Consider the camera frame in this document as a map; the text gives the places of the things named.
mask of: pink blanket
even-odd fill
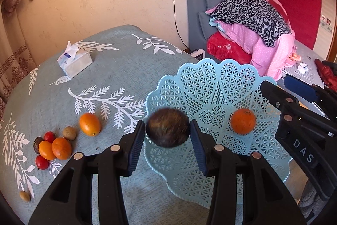
[[[206,13],[212,13],[215,8],[206,11]],[[291,61],[288,58],[292,53],[296,52],[294,30],[292,30],[291,34],[284,34],[279,37],[275,42],[275,47],[267,47],[257,33],[244,25],[237,23],[226,24],[219,20],[216,20],[215,23],[219,23],[227,36],[240,45],[246,53],[252,54],[250,63],[257,69],[260,76],[267,75],[277,81],[282,76],[281,71],[283,68],[291,67],[295,64],[295,61]]]

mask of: basket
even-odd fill
[[[182,65],[175,76],[161,78],[158,87],[146,98],[148,116],[163,107],[180,109],[189,119],[196,119],[202,132],[211,134],[217,143],[234,153],[249,155],[259,151],[285,181],[292,159],[274,138],[280,112],[262,97],[260,77],[249,64],[227,59],[220,64],[203,59],[197,64]],[[233,132],[229,120],[239,108],[252,110],[257,118],[254,130],[241,136]],[[145,158],[160,174],[177,197],[209,207],[214,178],[205,178],[198,168],[192,142],[166,149],[145,139]],[[237,204],[243,203],[242,175],[237,175]]]

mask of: red pillow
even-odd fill
[[[276,3],[274,0],[268,0],[268,3],[273,6],[276,11],[278,11],[281,16],[284,18],[285,23],[288,23],[288,16],[287,14],[284,12],[283,8],[281,7],[281,5],[279,5],[278,3]]]
[[[251,54],[247,54],[234,41],[225,39],[219,32],[208,39],[207,52],[219,60],[234,59],[240,64],[249,64],[252,59]]]

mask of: orange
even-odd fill
[[[250,109],[238,109],[236,110],[231,119],[230,125],[234,132],[239,135],[246,135],[251,132],[256,124],[255,115]]]
[[[43,156],[46,160],[54,160],[55,155],[52,150],[52,144],[48,141],[41,141],[39,144],[40,155]]]
[[[97,116],[95,116],[94,114],[83,114],[80,117],[79,123],[82,131],[90,137],[98,135],[101,131],[101,123],[99,122]]]
[[[58,137],[53,141],[52,149],[54,155],[61,160],[66,160],[71,156],[72,148],[64,137]]]

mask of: white electronic device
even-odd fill
[[[205,51],[203,49],[195,50],[190,55],[200,61],[205,58]]]

